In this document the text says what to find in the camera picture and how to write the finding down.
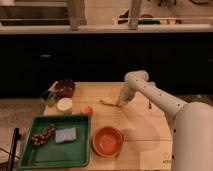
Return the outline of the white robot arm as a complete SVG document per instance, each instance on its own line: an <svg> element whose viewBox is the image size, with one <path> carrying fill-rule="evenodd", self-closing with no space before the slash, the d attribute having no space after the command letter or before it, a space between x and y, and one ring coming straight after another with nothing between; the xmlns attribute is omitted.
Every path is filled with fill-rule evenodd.
<svg viewBox="0 0 213 171"><path fill-rule="evenodd" d="M148 80L144 70L126 73L118 106L128 104L137 92L143 94L174 120L171 171L213 171L213 107L188 103Z"/></svg>

